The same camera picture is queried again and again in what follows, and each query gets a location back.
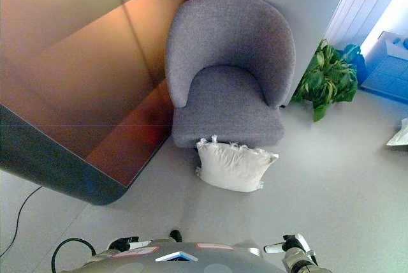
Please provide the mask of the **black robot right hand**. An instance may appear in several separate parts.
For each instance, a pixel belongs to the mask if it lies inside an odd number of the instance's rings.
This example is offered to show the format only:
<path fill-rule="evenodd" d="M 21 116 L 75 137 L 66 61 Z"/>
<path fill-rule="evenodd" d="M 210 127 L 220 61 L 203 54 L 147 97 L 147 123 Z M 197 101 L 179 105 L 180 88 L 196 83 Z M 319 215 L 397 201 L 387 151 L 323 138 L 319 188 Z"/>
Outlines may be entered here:
<path fill-rule="evenodd" d="M 263 248 L 264 252 L 268 254 L 283 253 L 294 247 L 300 248 L 305 253 L 312 250 L 305 240 L 305 237 L 299 233 L 294 235 L 284 235 L 283 239 L 283 242 L 265 246 Z"/>

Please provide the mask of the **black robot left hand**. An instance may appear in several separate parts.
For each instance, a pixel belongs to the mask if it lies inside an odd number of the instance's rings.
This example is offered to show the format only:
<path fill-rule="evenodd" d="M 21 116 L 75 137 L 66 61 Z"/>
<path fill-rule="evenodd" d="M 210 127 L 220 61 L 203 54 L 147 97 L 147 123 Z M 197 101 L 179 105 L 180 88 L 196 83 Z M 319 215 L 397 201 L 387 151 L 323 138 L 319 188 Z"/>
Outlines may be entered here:
<path fill-rule="evenodd" d="M 108 249 L 125 252 L 131 249 L 148 246 L 151 242 L 152 240 L 139 241 L 138 236 L 123 237 L 111 242 L 108 246 Z"/>

